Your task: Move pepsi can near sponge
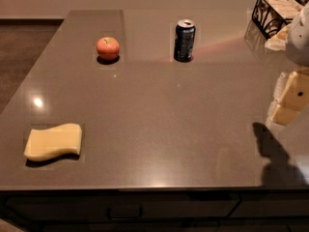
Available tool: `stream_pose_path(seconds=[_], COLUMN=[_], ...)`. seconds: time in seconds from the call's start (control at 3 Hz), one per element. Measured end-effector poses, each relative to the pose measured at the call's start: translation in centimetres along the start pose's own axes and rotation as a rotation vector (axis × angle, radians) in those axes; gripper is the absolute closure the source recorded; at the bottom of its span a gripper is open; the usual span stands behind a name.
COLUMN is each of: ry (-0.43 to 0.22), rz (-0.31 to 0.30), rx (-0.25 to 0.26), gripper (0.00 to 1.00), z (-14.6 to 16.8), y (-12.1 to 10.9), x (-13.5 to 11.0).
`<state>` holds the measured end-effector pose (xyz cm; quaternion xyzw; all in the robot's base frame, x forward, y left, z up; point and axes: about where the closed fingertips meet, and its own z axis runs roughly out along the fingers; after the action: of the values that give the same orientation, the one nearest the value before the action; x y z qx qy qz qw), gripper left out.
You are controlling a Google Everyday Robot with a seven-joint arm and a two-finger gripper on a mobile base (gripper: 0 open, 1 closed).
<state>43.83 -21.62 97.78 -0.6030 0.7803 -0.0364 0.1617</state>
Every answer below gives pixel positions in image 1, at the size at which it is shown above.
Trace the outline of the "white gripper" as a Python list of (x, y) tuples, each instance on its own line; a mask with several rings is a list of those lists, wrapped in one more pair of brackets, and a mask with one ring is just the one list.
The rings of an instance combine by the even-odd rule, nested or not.
[[(300, 66), (309, 66), (309, 3), (265, 43), (265, 48), (285, 50), (287, 57)], [(281, 72), (268, 110), (268, 119), (277, 125), (289, 125), (309, 105), (309, 70)]]

